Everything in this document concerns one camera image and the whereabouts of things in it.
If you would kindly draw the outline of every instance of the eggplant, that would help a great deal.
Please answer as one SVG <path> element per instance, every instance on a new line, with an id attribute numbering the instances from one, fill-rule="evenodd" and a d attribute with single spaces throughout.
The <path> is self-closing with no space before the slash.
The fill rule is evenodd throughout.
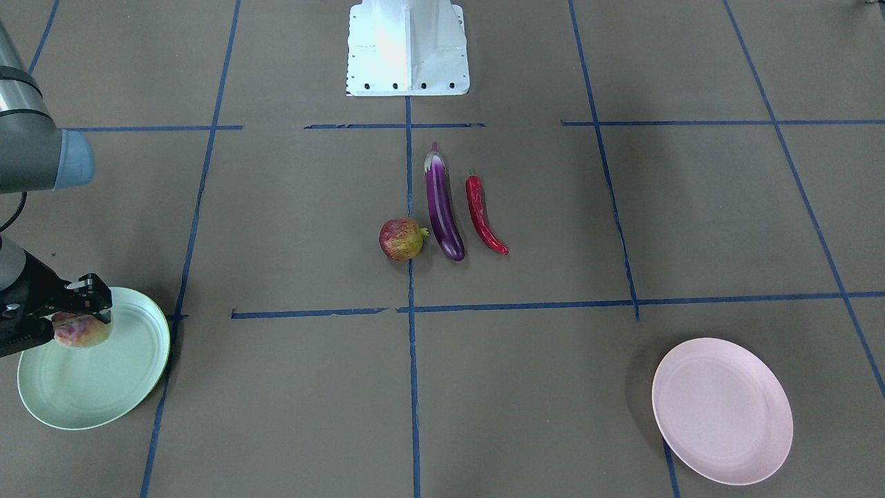
<path id="1" fill-rule="evenodd" d="M 430 227 L 442 251 L 452 261 L 464 259 L 464 242 L 458 233 L 458 225 L 451 213 L 449 182 L 445 164 L 436 150 L 436 142 L 424 158 L 424 176 L 427 181 L 427 208 L 430 211 Z"/>

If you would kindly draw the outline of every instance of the blue tape line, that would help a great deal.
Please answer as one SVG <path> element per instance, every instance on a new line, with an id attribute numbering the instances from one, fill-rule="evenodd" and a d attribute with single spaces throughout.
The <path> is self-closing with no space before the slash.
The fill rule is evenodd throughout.
<path id="1" fill-rule="evenodd" d="M 786 120 L 777 121 L 781 125 L 865 125 L 885 124 L 885 120 Z"/>
<path id="2" fill-rule="evenodd" d="M 509 309 L 561 309 L 570 307 L 620 307 L 633 306 L 632 300 L 600 300 L 600 301 L 563 301 L 563 302 L 530 302 L 501 304 L 457 304 L 441 306 L 416 306 L 415 313 L 443 313 L 450 311 L 503 311 Z M 396 309 L 397 313 L 410 311 L 407 307 Z"/>
<path id="3" fill-rule="evenodd" d="M 312 124 L 305 126 L 304 129 L 403 129 L 409 126 L 413 128 L 486 128 L 485 123 L 352 123 Z"/>
<path id="4" fill-rule="evenodd" d="M 560 121 L 562 126 L 595 127 L 595 126 L 732 126 L 732 125 L 770 125 L 765 120 L 694 120 L 694 121 Z"/>
<path id="5" fill-rule="evenodd" d="M 771 125 L 775 122 L 780 125 L 790 126 L 816 126 L 816 125 L 877 125 L 885 124 L 885 120 L 694 120 L 694 121 L 559 121 L 566 127 L 595 127 L 595 126 L 746 126 L 746 125 Z"/>
<path id="6" fill-rule="evenodd" d="M 768 294 L 761 296 L 717 296 L 710 298 L 669 298 L 661 300 L 639 300 L 643 306 L 659 306 L 671 304 L 712 304 L 725 302 L 766 302 L 766 301 L 797 301 L 797 300 L 838 300 L 842 294 L 838 292 L 820 292 L 814 294 Z"/>
<path id="7" fill-rule="evenodd" d="M 866 336 L 864 335 L 863 329 L 861 329 L 860 327 L 860 321 L 858 320 L 857 315 L 854 313 L 854 307 L 851 305 L 851 299 L 849 298 L 848 293 L 845 291 L 845 286 L 842 282 L 842 278 L 839 276 L 839 271 L 835 267 L 833 255 L 830 253 L 829 246 L 827 245 L 827 240 L 824 238 L 823 230 L 820 228 L 818 218 L 817 216 L 815 216 L 814 210 L 812 209 L 812 203 L 808 199 L 808 194 L 805 192 L 805 187 L 802 185 L 802 180 L 799 178 L 799 172 L 796 169 L 796 163 L 793 161 L 793 156 L 789 153 L 787 141 L 783 137 L 781 126 L 778 124 L 777 120 L 774 117 L 774 110 L 772 109 L 771 102 L 769 102 L 768 100 L 766 90 L 762 86 L 762 80 L 759 78 L 759 73 L 756 70 L 756 65 L 753 64 L 753 59 L 750 57 L 750 51 L 747 49 L 747 44 L 743 40 L 741 29 L 737 26 L 737 20 L 735 19 L 734 13 L 731 11 L 731 6 L 728 4 L 728 0 L 722 0 L 722 3 L 725 5 L 726 12 L 728 12 L 728 17 L 731 19 L 731 24 L 735 29 L 737 40 L 741 44 L 743 55 L 747 58 L 747 64 L 750 65 L 750 70 L 753 73 L 753 78 L 756 80 L 756 85 L 759 88 L 759 94 L 761 94 L 762 100 L 763 102 L 765 102 L 766 109 L 768 110 L 768 115 L 771 116 L 774 124 L 774 130 L 777 132 L 778 140 L 781 141 L 781 148 L 783 149 L 784 155 L 787 157 L 790 172 L 793 174 L 793 179 L 796 181 L 796 187 L 799 189 L 799 194 L 801 194 L 802 201 L 805 204 L 805 210 L 808 212 L 808 216 L 812 220 L 814 231 L 818 234 L 820 246 L 823 248 L 824 254 L 827 256 L 827 263 L 829 263 L 830 271 L 833 272 L 833 278 L 835 279 L 836 285 L 839 287 L 839 293 L 842 295 L 843 301 L 845 303 L 845 308 L 848 310 L 848 315 L 851 318 L 851 323 L 854 324 L 854 331 L 858 334 L 860 344 L 864 348 L 866 359 L 870 363 L 870 368 L 873 370 L 873 376 L 875 377 L 876 382 L 879 384 L 879 391 L 881 392 L 882 398 L 885 398 L 885 382 L 883 382 L 882 380 L 882 375 L 879 372 L 879 366 L 876 364 L 876 360 L 873 357 L 873 352 L 870 350 L 870 346 L 866 342 Z"/>
<path id="8" fill-rule="evenodd" d="M 172 364 L 167 363 L 163 372 L 163 395 L 157 404 L 157 413 L 154 414 L 154 428 L 150 433 L 150 446 L 148 447 L 148 461 L 144 464 L 144 477 L 142 478 L 141 498 L 147 498 L 148 488 L 150 487 L 150 475 L 154 471 L 154 458 L 157 455 L 157 442 L 160 435 L 160 424 L 163 422 L 163 410 L 165 409 L 165 397 L 169 391 L 169 377 L 172 372 Z"/>
<path id="9" fill-rule="evenodd" d="M 412 260 L 409 260 L 409 358 L 409 371 L 412 385 L 412 483 L 414 486 L 414 498 L 421 498 L 421 450 L 418 422 L 418 350 L 415 346 L 415 274 L 412 271 Z"/>
<path id="10" fill-rule="evenodd" d="M 302 316 L 345 316 L 345 315 L 378 315 L 385 307 L 355 307 L 352 309 L 305 309 L 298 311 L 261 311 L 254 313 L 237 313 L 231 311 L 231 320 L 255 320 L 264 318 L 298 318 Z"/>
<path id="11" fill-rule="evenodd" d="M 885 298 L 885 291 L 870 291 L 870 292 L 849 292 L 848 297 L 855 298 Z"/>
<path id="12" fill-rule="evenodd" d="M 409 217 L 414 216 L 414 191 L 412 190 L 412 98 L 405 98 L 405 204 Z"/>
<path id="13" fill-rule="evenodd" d="M 486 128 L 486 123 L 416 123 L 413 128 Z"/>
<path id="14" fill-rule="evenodd" d="M 212 131 L 212 125 L 202 126 L 103 126 L 93 128 L 65 128 L 83 132 L 127 132 L 127 131 Z M 216 130 L 242 129 L 242 125 L 220 125 Z"/>
<path id="15" fill-rule="evenodd" d="M 412 98 L 405 97 L 405 177 L 406 205 L 414 213 L 412 190 Z M 409 379 L 412 392 L 412 492 L 421 498 L 421 445 L 418 423 L 418 349 L 415 345 L 415 272 L 409 260 Z"/>
<path id="16" fill-rule="evenodd" d="M 402 129 L 404 124 L 400 123 L 366 123 L 366 124 L 315 124 L 305 126 L 304 129 L 365 129 L 365 128 L 384 128 L 384 129 Z"/>
<path id="17" fill-rule="evenodd" d="M 664 440 L 664 456 L 666 457 L 666 468 L 670 471 L 670 486 L 673 488 L 673 498 L 680 498 L 679 481 L 676 480 L 676 467 L 673 465 L 673 452 L 670 445 Z"/>
<path id="18" fill-rule="evenodd" d="M 603 163 L 603 173 L 605 174 L 605 185 L 608 187 L 609 195 L 612 197 L 612 211 L 614 213 L 614 224 L 618 229 L 618 237 L 620 238 L 620 249 L 624 253 L 624 269 L 627 272 L 627 282 L 630 285 L 630 299 L 633 300 L 633 309 L 636 315 L 636 321 L 640 320 L 639 303 L 636 301 L 636 288 L 633 282 L 633 270 L 630 269 L 630 257 L 627 255 L 627 241 L 624 239 L 624 230 L 620 225 L 620 215 L 618 214 L 618 201 L 614 195 L 614 185 L 612 184 L 612 174 L 608 168 L 608 158 L 605 155 L 605 145 L 603 144 L 603 131 L 599 127 L 599 116 L 596 114 L 596 101 L 593 98 L 593 87 L 590 85 L 590 73 L 587 69 L 587 60 L 584 58 L 584 44 L 581 41 L 581 31 L 578 29 L 578 18 L 574 13 L 574 1 L 568 0 L 568 10 L 572 14 L 572 28 L 574 29 L 574 40 L 578 45 L 578 57 L 581 59 L 581 70 L 584 73 L 584 84 L 587 87 L 587 100 L 590 103 L 590 114 L 593 116 L 593 127 L 596 131 L 596 143 L 599 145 L 599 156 Z"/>
<path id="19" fill-rule="evenodd" d="M 175 303 L 175 314 L 181 315 L 181 308 L 184 304 L 184 294 L 188 288 L 188 276 L 190 274 L 190 260 L 194 254 L 194 242 L 196 241 L 196 228 L 200 220 L 200 203 L 203 198 L 203 189 L 205 188 L 206 175 L 209 173 L 209 163 L 212 159 L 212 147 L 215 142 L 215 131 L 218 128 L 219 116 L 221 114 L 221 100 L 224 97 L 225 82 L 227 80 L 227 69 L 230 66 L 230 56 L 234 50 L 234 37 L 236 34 L 236 24 L 240 16 L 240 4 L 242 0 L 236 0 L 234 5 L 234 17 L 231 20 L 230 36 L 227 38 L 227 51 L 224 57 L 224 66 L 221 68 L 221 76 L 219 78 L 218 95 L 215 97 L 215 111 L 212 114 L 212 128 L 209 130 L 209 142 L 206 145 L 206 155 L 203 161 L 203 173 L 200 176 L 200 188 L 196 195 L 196 207 L 194 208 L 194 217 L 190 225 L 190 236 L 188 239 L 188 250 L 185 253 L 184 268 L 181 271 L 181 289 L 179 290 L 178 300 Z M 178 338 L 178 326 L 181 322 L 175 321 L 172 326 L 171 340 L 174 343 Z M 159 441 L 160 425 L 163 422 L 163 410 L 165 408 L 165 397 L 169 387 L 171 363 L 166 365 L 165 381 L 163 384 L 163 396 L 157 405 L 157 413 L 154 416 L 154 430 L 150 435 L 150 447 L 148 449 L 148 459 L 144 464 L 144 477 L 142 479 L 141 498 L 147 498 L 150 488 L 150 475 L 153 472 L 154 455 L 157 453 L 157 442 Z"/>
<path id="20" fill-rule="evenodd" d="M 40 56 L 43 54 L 43 45 L 46 44 L 46 39 L 50 37 L 52 23 L 55 22 L 55 14 L 58 12 L 58 2 L 59 0 L 56 0 L 55 3 L 52 4 L 50 18 L 46 21 L 46 28 L 43 30 L 43 36 L 40 38 L 40 43 L 37 44 L 37 51 L 34 52 L 34 58 L 31 59 L 31 65 L 27 68 L 27 71 L 30 74 L 34 74 L 34 69 L 37 67 L 37 61 L 40 60 Z"/>
<path id="21" fill-rule="evenodd" d="M 885 291 L 848 292 L 852 299 L 885 298 Z M 686 304 L 716 304 L 716 303 L 742 303 L 742 302 L 775 302 L 775 301 L 800 301 L 800 300 L 841 300 L 839 292 L 815 292 L 806 294 L 761 294 L 747 296 L 710 296 L 700 298 L 664 298 L 636 300 L 640 306 L 669 306 Z M 567 309 L 575 307 L 627 307 L 633 306 L 632 300 L 595 300 L 595 301 L 549 301 L 528 303 L 490 303 L 490 304 L 457 304 L 440 306 L 416 306 L 398 307 L 399 314 L 409 313 L 445 313 L 454 311 L 506 311 L 511 309 Z M 377 315 L 385 311 L 385 307 L 359 307 L 353 309 L 328 309 L 328 310 L 296 310 L 296 311 L 270 311 L 257 313 L 236 313 L 232 319 L 248 318 L 290 318 L 299 316 L 326 316 L 326 315 Z"/>

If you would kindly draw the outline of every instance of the light green plate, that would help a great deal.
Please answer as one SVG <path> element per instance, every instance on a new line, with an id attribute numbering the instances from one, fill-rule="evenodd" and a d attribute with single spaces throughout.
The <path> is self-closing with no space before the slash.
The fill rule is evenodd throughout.
<path id="1" fill-rule="evenodd" d="M 19 359 L 19 395 L 27 411 L 67 431 L 108 424 L 138 406 L 163 374 L 169 324 L 144 294 L 112 287 L 111 336 L 71 349 L 52 340 Z"/>

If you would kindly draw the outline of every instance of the plate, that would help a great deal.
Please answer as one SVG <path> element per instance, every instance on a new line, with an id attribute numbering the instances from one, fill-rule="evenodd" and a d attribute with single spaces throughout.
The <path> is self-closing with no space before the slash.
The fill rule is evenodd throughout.
<path id="1" fill-rule="evenodd" d="M 108 424 L 147 397 L 169 357 L 169 324 L 154 301 L 112 287 L 111 336 L 83 349 L 52 340 L 19 359 L 19 396 L 27 411 L 68 431 Z"/>
<path id="2" fill-rule="evenodd" d="M 781 383 L 753 353 L 726 340 L 691 339 L 667 353 L 651 403 L 673 452 L 722 484 L 768 479 L 793 444 L 793 413 Z"/>

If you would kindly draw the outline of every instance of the red chili pepper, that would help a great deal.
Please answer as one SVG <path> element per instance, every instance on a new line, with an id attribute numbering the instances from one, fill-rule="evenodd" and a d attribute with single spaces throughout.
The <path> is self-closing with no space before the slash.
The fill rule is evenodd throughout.
<path id="1" fill-rule="evenodd" d="M 482 182 L 479 176 L 473 174 L 467 177 L 467 204 L 470 206 L 470 218 L 473 220 L 476 233 L 480 234 L 480 238 L 489 249 L 506 256 L 510 251 L 495 238 L 495 234 L 489 228 L 489 220 L 486 219 L 485 208 L 482 206 Z"/>

